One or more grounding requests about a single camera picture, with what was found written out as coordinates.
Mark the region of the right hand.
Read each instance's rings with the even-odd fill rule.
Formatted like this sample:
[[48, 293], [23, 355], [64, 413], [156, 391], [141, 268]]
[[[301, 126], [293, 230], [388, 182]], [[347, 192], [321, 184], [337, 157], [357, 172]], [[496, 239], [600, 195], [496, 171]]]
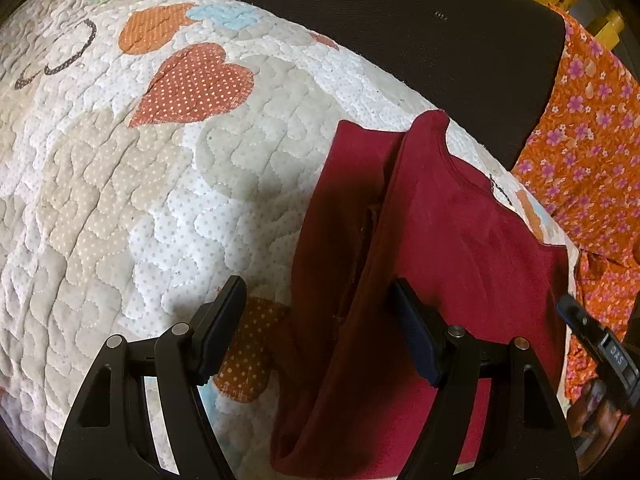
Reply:
[[566, 415], [577, 456], [586, 458], [602, 453], [627, 419], [628, 416], [608, 398], [605, 383], [601, 379], [590, 379]]

